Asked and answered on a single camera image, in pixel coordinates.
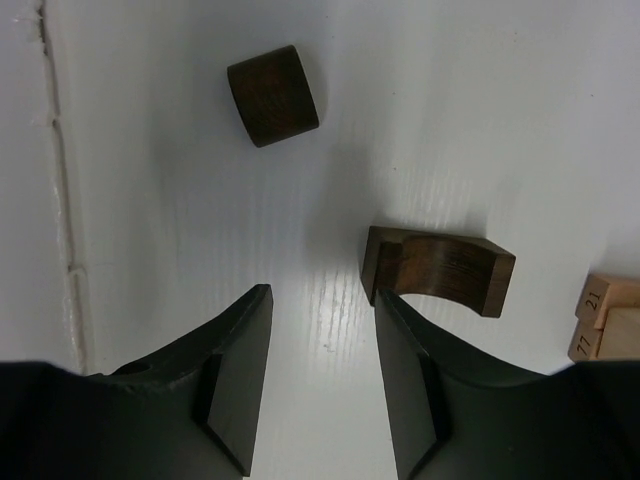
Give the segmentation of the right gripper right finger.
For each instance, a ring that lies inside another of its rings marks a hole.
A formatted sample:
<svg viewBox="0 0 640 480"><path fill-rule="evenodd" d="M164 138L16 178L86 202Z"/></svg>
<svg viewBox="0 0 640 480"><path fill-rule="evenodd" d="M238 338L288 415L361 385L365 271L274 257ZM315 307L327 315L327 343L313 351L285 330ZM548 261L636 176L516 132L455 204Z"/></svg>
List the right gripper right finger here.
<svg viewBox="0 0 640 480"><path fill-rule="evenodd" d="M638 477L637 362L532 372L389 291L377 295L375 326L399 478Z"/></svg>

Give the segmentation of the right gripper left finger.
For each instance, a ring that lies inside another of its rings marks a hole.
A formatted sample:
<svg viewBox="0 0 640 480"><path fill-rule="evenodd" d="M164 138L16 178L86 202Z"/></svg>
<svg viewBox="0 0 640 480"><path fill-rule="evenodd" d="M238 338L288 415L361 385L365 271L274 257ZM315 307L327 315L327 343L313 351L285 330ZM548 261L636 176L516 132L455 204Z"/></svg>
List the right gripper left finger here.
<svg viewBox="0 0 640 480"><path fill-rule="evenodd" d="M243 479L254 458L272 290L109 375L1 366L5 479Z"/></svg>

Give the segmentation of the dark arch wood block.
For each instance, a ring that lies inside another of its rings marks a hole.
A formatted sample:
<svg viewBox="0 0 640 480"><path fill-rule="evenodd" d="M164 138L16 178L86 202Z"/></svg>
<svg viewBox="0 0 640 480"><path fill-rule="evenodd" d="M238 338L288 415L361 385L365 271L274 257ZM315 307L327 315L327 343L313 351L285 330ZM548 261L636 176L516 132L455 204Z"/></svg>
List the dark arch wood block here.
<svg viewBox="0 0 640 480"><path fill-rule="evenodd" d="M486 318L502 314L516 256L479 237L371 226L361 282L371 305L376 294L432 296Z"/></svg>

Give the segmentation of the light long wood block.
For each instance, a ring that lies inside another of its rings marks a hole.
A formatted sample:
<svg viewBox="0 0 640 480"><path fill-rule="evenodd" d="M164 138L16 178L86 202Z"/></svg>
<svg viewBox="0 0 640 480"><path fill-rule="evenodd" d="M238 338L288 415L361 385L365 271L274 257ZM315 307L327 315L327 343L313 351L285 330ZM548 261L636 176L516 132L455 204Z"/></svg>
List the light long wood block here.
<svg viewBox="0 0 640 480"><path fill-rule="evenodd" d="M593 361L598 357L602 330L586 321L578 321L569 345L568 356L574 362Z"/></svg>
<svg viewBox="0 0 640 480"><path fill-rule="evenodd" d="M578 299L575 315L596 330L603 330L611 308L638 308L639 280L590 273Z"/></svg>

